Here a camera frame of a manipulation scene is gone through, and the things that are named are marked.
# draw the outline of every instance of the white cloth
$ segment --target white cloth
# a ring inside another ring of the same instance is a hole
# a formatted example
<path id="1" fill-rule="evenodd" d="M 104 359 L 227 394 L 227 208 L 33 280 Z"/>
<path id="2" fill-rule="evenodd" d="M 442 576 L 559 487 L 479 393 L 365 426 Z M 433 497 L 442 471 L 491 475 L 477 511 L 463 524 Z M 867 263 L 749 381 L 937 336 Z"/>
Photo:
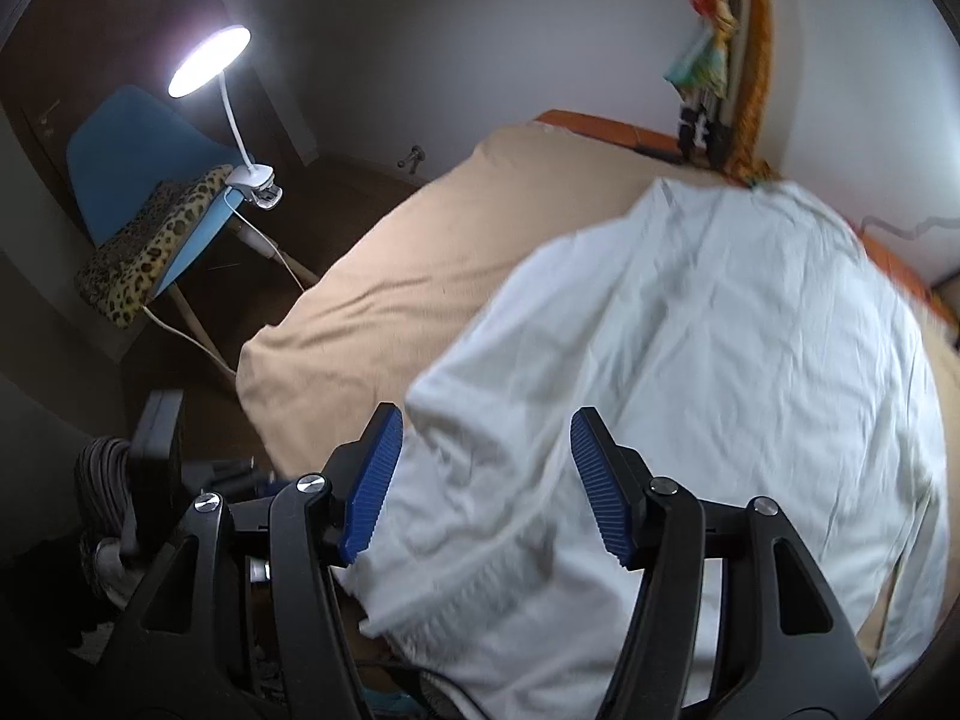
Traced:
<path id="1" fill-rule="evenodd" d="M 791 184 L 659 181 L 511 275 L 408 392 L 373 541 L 341 579 L 364 632 L 494 717 L 594 717 L 640 576 L 604 550 L 570 456 L 586 405 L 700 498 L 778 500 L 853 630 L 901 560 L 882 688 L 918 658 L 947 558 L 920 330 L 846 223 Z M 688 701 L 709 686 L 719 595 L 712 562 Z"/>

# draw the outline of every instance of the bed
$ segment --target bed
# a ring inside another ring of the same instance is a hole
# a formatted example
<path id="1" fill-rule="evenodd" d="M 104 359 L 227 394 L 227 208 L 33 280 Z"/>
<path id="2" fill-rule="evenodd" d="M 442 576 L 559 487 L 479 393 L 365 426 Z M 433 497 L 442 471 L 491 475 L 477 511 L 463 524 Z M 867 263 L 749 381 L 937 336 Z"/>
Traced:
<path id="1" fill-rule="evenodd" d="M 634 140 L 650 138 L 635 127 L 556 113 L 544 119 L 491 134 L 466 162 L 383 218 L 280 325 L 244 346 L 237 391 L 282 474 L 321 469 L 336 445 L 360 434 L 378 402 L 402 404 L 411 382 L 541 245 L 625 214 L 656 177 L 702 187 L 725 182 L 634 153 Z M 950 523 L 960 533 L 960 357 L 944 340 L 942 306 L 871 247 L 901 291 L 917 298 L 944 423 Z M 882 641 L 895 578 L 859 630 L 868 660 Z M 940 620 L 959 590 L 954 546 Z M 941 648 L 956 617 L 942 628 Z"/>

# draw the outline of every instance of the blue chair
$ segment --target blue chair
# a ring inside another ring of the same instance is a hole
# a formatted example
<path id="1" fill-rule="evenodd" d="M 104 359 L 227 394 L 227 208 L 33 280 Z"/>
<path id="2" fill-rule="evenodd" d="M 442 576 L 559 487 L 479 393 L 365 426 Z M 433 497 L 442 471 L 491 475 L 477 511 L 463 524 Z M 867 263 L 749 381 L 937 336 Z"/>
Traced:
<path id="1" fill-rule="evenodd" d="M 211 141 L 142 89 L 122 86 L 70 137 L 66 162 L 83 222 L 99 247 L 136 215 L 158 181 L 191 181 L 210 167 L 242 165 L 243 157 L 237 148 Z M 153 299 L 169 292 L 190 330 L 227 370 L 223 356 L 174 282 L 232 219 L 232 209 L 242 200 L 240 191 L 229 187 L 215 197 L 150 294 Z M 232 221 L 234 232 L 266 254 L 251 231 L 245 234 L 244 225 L 238 222 Z M 301 278 L 317 282 L 314 274 L 289 255 L 280 256 Z"/>

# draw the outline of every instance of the leopard print cushion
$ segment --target leopard print cushion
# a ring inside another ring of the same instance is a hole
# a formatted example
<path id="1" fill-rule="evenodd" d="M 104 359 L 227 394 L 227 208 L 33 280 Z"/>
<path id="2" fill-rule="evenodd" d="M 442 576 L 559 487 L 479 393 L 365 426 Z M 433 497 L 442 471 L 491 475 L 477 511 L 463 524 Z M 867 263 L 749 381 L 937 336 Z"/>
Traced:
<path id="1" fill-rule="evenodd" d="M 136 215 L 74 277 L 83 299 L 118 327 L 130 327 L 232 171 L 231 165 L 219 165 L 192 184 L 160 181 Z"/>

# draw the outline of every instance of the blue gripper pad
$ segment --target blue gripper pad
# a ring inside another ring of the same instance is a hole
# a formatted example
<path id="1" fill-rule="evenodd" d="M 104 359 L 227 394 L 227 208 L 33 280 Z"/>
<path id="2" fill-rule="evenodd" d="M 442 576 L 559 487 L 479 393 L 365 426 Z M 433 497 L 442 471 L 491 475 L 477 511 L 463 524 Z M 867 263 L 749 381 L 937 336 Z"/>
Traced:
<path id="1" fill-rule="evenodd" d="M 370 546 L 376 519 L 380 516 L 380 508 L 387 497 L 387 489 L 390 488 L 390 480 L 400 457 L 400 447 L 403 445 L 403 416 L 400 409 L 390 405 L 392 411 L 367 448 L 366 457 L 344 507 L 344 534 L 340 539 L 340 557 L 346 565 L 351 565 L 357 555 Z"/>
<path id="2" fill-rule="evenodd" d="M 587 490 L 587 499 L 604 546 L 620 560 L 621 565 L 629 567 L 635 552 L 630 506 L 604 457 L 600 442 L 580 412 L 570 420 L 570 451 L 580 481 Z"/>

